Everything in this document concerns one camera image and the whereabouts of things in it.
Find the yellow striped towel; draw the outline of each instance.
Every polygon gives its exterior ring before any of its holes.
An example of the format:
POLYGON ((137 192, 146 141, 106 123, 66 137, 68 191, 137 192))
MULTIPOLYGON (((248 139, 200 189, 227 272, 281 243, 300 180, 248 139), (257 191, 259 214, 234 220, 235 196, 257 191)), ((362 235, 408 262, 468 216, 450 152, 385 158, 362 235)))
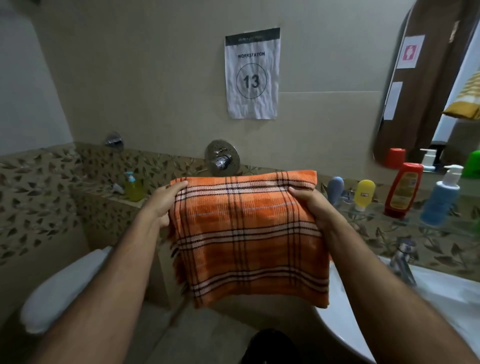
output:
POLYGON ((473 74, 444 115, 458 119, 480 119, 480 71, 473 74))

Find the chrome fixture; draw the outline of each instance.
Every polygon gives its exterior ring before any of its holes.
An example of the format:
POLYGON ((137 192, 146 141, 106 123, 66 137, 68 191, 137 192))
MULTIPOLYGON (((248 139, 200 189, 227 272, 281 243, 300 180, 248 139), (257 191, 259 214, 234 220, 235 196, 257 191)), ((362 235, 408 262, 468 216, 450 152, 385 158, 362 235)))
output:
POLYGON ((111 132, 105 138, 104 145, 115 149, 117 152, 121 152, 123 150, 123 140, 117 132, 111 132))
POLYGON ((410 260, 410 254, 415 251, 417 244, 410 239, 402 239, 398 250, 395 252, 395 255, 390 260, 391 270, 411 287, 416 287, 417 283, 415 278, 413 278, 412 271, 408 266, 408 261, 410 260))
POLYGON ((230 177, 240 168, 240 157, 235 147, 225 140, 212 141, 205 152, 208 169, 216 177, 230 177))

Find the hanging towel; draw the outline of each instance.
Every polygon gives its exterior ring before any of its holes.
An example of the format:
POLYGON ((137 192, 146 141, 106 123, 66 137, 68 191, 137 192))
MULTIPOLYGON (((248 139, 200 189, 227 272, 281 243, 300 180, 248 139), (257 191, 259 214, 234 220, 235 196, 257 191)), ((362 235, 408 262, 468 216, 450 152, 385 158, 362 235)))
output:
POLYGON ((328 306, 329 255, 311 213, 288 187, 312 170, 188 180, 170 209, 172 257, 196 307, 232 294, 284 294, 328 306))
POLYGON ((444 115, 458 119, 480 119, 480 71, 473 74, 444 115))

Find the person's left arm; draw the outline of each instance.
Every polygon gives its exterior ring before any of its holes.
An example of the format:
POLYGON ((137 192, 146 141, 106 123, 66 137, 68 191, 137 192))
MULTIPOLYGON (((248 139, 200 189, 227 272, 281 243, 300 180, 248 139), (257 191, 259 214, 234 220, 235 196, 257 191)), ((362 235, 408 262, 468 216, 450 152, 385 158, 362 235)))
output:
POLYGON ((120 364, 142 307, 156 240, 168 226, 179 182, 156 190, 105 264, 45 334, 32 364, 120 364))

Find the hand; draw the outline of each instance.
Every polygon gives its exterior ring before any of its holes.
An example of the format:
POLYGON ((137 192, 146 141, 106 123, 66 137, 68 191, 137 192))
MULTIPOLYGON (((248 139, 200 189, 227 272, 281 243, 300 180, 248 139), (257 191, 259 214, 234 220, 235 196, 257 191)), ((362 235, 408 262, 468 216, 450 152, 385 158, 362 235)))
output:
POLYGON ((320 230, 330 229, 338 222, 347 222, 330 202, 317 190, 305 191, 289 187, 288 191, 297 200, 303 201, 320 230))
POLYGON ((142 207, 142 212, 150 218, 153 218, 154 222, 157 222, 160 228, 166 228, 170 223, 168 210, 170 210, 175 203, 175 195, 187 187, 187 185, 187 181, 182 181, 171 186, 158 188, 142 207))

